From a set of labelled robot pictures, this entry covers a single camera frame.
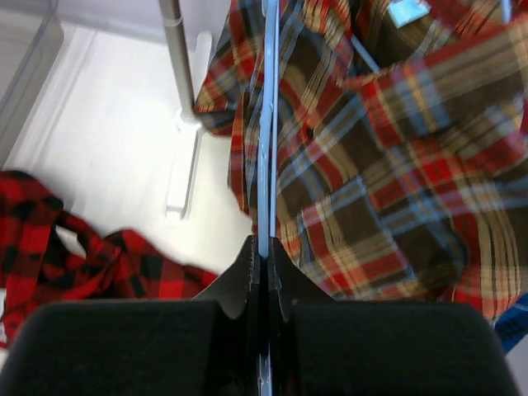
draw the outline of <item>plaid shirt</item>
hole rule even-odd
[[[277,234],[334,297],[455,301],[494,320],[528,283],[528,18],[428,2],[396,29],[389,0],[280,1]],[[356,73],[352,30],[380,74]],[[260,2],[232,0],[195,107],[231,136],[229,185],[254,221],[263,32]]]
[[[55,226],[77,234],[86,258],[64,247]],[[22,172],[0,172],[0,262],[8,343],[42,304],[88,298],[187,299],[216,278],[171,262],[134,231],[99,238]]]

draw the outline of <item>red plaid fabric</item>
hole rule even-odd
[[[277,234],[337,298],[468,303],[494,320],[528,283],[528,18],[431,0],[280,2]],[[257,220],[262,5],[232,0],[195,111],[231,136],[229,185]],[[361,74],[364,41],[379,74]]]
[[[86,257],[70,253],[55,226],[73,231]],[[100,238],[22,172],[0,172],[0,287],[7,342],[39,306],[80,299],[189,299],[216,275],[163,257],[131,230]]]

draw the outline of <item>blue label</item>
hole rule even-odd
[[[431,6],[423,0],[393,0],[388,10],[394,25],[400,28],[427,15]]]

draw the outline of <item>hanging shirt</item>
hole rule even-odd
[[[333,297],[494,320],[526,290],[528,17],[500,26],[490,3],[429,1],[391,39],[389,1],[363,2],[357,33],[385,69],[355,76],[348,0],[280,1],[277,235]],[[229,185],[254,221],[263,32],[260,2],[232,0],[195,107],[231,136]]]
[[[63,245],[57,226],[77,234],[85,257]],[[100,238],[23,172],[0,172],[0,262],[7,344],[42,304],[97,298],[190,299],[216,278],[168,260],[132,230]]]

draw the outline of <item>metal pole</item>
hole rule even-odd
[[[168,51],[171,55],[174,77],[180,94],[181,117],[183,120],[194,120],[192,107],[195,103],[195,95],[180,2],[179,0],[159,0],[159,5],[162,9]]]

